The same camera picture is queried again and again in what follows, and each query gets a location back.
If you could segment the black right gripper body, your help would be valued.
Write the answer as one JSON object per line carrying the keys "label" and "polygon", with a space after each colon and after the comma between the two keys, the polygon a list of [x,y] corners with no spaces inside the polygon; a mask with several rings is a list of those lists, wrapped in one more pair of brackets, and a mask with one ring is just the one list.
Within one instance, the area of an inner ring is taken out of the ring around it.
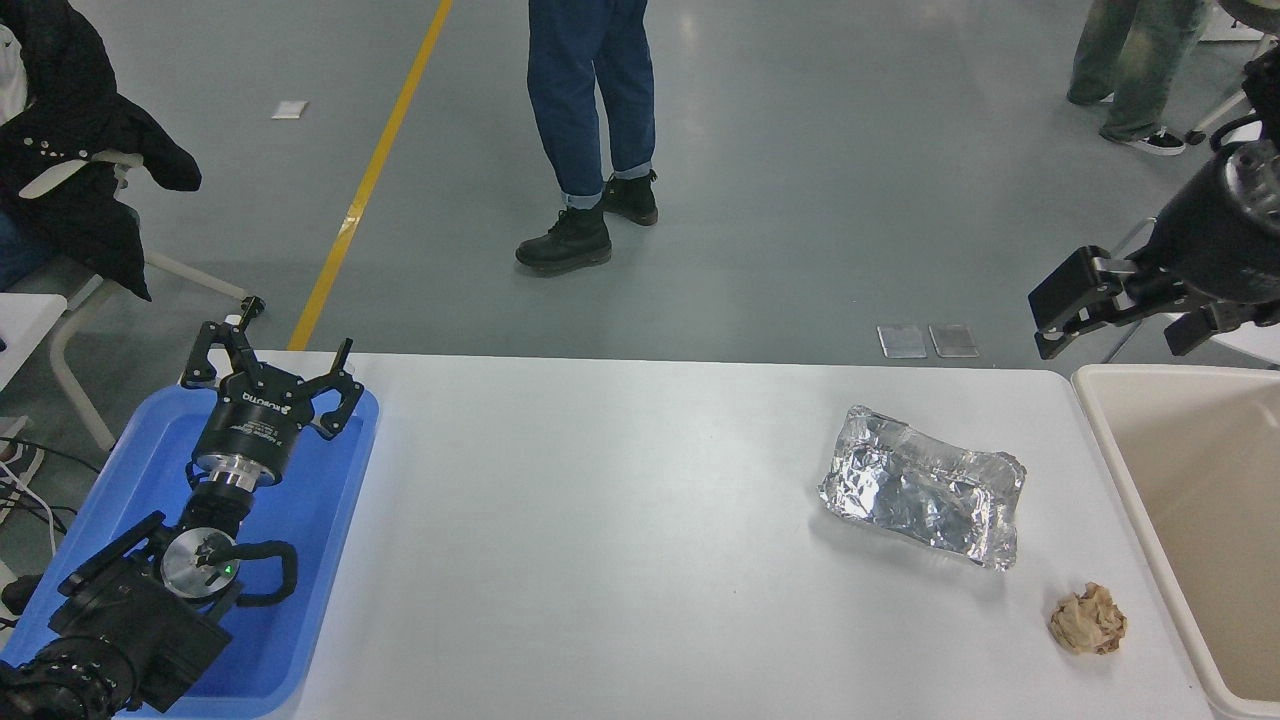
{"label": "black right gripper body", "polygon": [[1220,151],[1158,213],[1143,261],[1216,300],[1277,300],[1277,155]]}

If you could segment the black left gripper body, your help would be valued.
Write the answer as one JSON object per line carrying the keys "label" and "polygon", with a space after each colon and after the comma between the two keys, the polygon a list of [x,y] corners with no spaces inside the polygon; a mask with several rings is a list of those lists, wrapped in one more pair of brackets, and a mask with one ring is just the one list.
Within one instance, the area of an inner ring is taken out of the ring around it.
{"label": "black left gripper body", "polygon": [[302,429],[314,419],[303,383],[265,363],[225,377],[192,451],[195,465],[211,471],[223,459],[241,457],[257,464],[261,477],[283,477]]}

